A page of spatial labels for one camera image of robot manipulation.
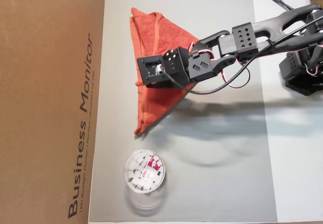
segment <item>cardboard flap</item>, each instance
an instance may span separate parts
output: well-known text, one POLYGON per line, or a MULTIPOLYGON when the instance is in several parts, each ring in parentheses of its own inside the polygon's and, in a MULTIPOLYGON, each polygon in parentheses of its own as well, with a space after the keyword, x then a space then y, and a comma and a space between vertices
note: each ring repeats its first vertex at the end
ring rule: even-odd
POLYGON ((87 223, 104 0, 0 0, 2 223, 87 223))

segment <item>white block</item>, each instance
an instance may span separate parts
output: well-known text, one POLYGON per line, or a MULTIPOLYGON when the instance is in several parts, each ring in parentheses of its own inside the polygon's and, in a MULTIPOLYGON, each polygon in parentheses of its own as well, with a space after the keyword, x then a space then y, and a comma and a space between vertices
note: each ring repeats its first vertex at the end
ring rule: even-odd
POLYGON ((144 179, 139 179, 139 181, 138 181, 138 183, 137 183, 137 186, 138 186, 139 188, 142 188, 142 187, 144 186, 145 182, 146 182, 146 180, 144 180, 144 179))
POLYGON ((135 171, 135 177, 140 178, 141 172, 139 170, 135 171))
POLYGON ((159 178, 159 176, 157 176, 157 177, 158 178, 155 179, 155 184, 159 185, 162 180, 159 178))
POLYGON ((141 152, 137 152, 135 155, 133 155, 133 158, 137 160, 138 158, 141 157, 141 152))
POLYGON ((145 158, 145 156, 146 156, 147 154, 146 154, 146 152, 145 151, 143 151, 143 152, 141 152, 141 154, 140 154, 140 156, 141 157, 143 157, 143 158, 145 158))
POLYGON ((148 160, 145 159, 140 166, 146 167, 147 163, 148 163, 148 160))
POLYGON ((141 166, 141 165, 139 165, 137 169, 138 169, 139 171, 143 172, 144 167, 143 167, 143 166, 141 166))
POLYGON ((163 172, 164 172, 164 166, 160 166, 160 168, 159 168, 158 171, 161 172, 161 174, 163 174, 163 172))
POLYGON ((150 156, 155 156, 155 154, 152 151, 146 151, 146 154, 148 154, 150 156))
POLYGON ((157 187, 157 184, 156 184, 156 183, 152 183, 152 184, 151 184, 151 186, 150 186, 150 188, 151 188, 152 190, 156 189, 156 187, 157 187))
POLYGON ((131 183, 133 183, 134 185, 137 185, 139 182, 139 179, 137 177, 133 177, 131 183))
POLYGON ((137 159, 138 164, 141 164, 142 162, 143 162, 143 157, 140 157, 140 158, 137 159))
POLYGON ((132 179, 134 176, 135 176, 135 175, 134 175, 133 171, 129 171, 129 172, 128 172, 128 179, 129 179, 129 180, 130 180, 130 179, 132 179))
POLYGON ((152 179, 153 179, 155 182, 157 182, 157 181, 159 181, 159 180, 160 180, 160 177, 159 177, 157 174, 155 174, 155 175, 153 175, 152 179))
POLYGON ((150 187, 151 187, 151 183, 148 181, 146 181, 146 183, 143 185, 144 190, 150 190, 150 187))
POLYGON ((136 170, 138 166, 139 166, 139 163, 137 163, 137 162, 130 162, 129 163, 129 170, 136 170))

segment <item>folded towel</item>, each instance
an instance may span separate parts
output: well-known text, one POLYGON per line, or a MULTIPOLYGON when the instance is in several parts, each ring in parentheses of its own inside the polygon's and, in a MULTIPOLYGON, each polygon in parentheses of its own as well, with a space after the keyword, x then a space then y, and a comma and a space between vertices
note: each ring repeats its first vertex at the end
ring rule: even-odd
MULTIPOLYGON (((136 8, 131 9, 130 31, 135 57, 163 55, 169 49, 187 48, 198 39, 170 22, 162 14, 145 14, 136 8)), ((143 85, 136 62, 138 80, 138 126, 135 135, 141 134, 148 126, 167 114, 186 94, 181 89, 153 89, 143 85)))

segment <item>label on container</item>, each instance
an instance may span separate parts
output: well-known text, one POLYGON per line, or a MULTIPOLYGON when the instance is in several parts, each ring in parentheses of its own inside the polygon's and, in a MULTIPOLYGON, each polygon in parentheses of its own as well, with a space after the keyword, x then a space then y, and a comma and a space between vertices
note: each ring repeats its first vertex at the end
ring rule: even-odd
POLYGON ((150 160, 148 161, 147 166, 153 168, 154 170, 156 170, 156 173, 158 173, 158 170, 160 168, 160 166, 158 167, 157 163, 155 162, 155 160, 153 159, 153 156, 150 158, 150 160))
POLYGON ((150 182, 151 184, 153 183, 153 178, 155 176, 156 172, 154 169, 152 169, 149 166, 146 166, 143 172, 141 173, 141 178, 146 180, 147 182, 150 182))

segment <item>red printed label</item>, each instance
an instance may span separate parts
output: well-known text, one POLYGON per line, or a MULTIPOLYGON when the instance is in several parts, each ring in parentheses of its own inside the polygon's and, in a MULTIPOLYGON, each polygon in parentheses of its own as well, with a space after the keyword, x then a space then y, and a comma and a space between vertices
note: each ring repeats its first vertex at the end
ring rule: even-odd
POLYGON ((155 164, 153 164, 154 162, 154 159, 153 159, 153 156, 150 158, 149 162, 148 162, 148 166, 149 167, 152 167, 154 170, 158 171, 160 166, 158 167, 157 163, 155 162, 155 164))

